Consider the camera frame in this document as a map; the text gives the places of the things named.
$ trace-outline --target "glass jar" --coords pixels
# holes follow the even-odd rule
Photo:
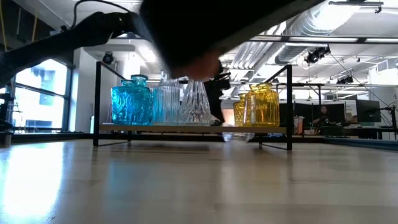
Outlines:
[[[258,85],[255,91],[252,120],[259,127],[278,127],[279,126],[279,96],[271,90],[270,83]]]
[[[241,127],[241,126],[243,126],[244,99],[245,99],[246,94],[241,93],[238,96],[240,98],[240,101],[233,104],[234,120],[235,120],[235,126]]]
[[[132,75],[111,90],[114,124],[149,125],[152,121],[152,93],[145,75]]]
[[[252,112],[254,109],[254,93],[258,90],[256,85],[250,86],[250,91],[246,94],[244,98],[244,111],[243,111],[243,126],[252,127],[255,125],[255,120],[252,118]]]
[[[161,71],[159,86],[154,88],[153,124],[177,125],[180,111],[180,84],[178,79],[169,80],[169,74]]]
[[[181,104],[182,123],[189,126],[210,125],[210,105],[203,81],[189,80]]]

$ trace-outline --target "yellow glass jar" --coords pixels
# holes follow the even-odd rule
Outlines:
[[[252,118],[252,111],[254,109],[254,95],[258,91],[256,85],[250,86],[250,91],[246,94],[244,98],[244,111],[243,111],[243,126],[253,127],[255,126],[255,120]]]
[[[270,83],[258,85],[252,100],[252,123],[258,127],[279,126],[279,96]]]
[[[243,111],[244,111],[244,99],[246,94],[241,93],[238,95],[240,97],[240,101],[234,103],[234,119],[235,119],[235,126],[241,127],[243,126]]]

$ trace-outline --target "wooden floor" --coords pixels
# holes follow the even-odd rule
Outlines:
[[[398,153],[232,141],[0,149],[0,223],[398,223]]]

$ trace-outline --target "turquoise glass jar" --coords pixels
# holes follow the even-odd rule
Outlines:
[[[112,119],[114,124],[150,125],[152,93],[146,87],[145,75],[132,75],[122,86],[112,88]]]

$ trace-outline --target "wooden shelf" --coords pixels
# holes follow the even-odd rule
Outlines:
[[[286,128],[273,127],[211,127],[211,126],[130,126],[117,124],[101,124],[103,131],[152,131],[158,133],[281,133],[286,134]]]

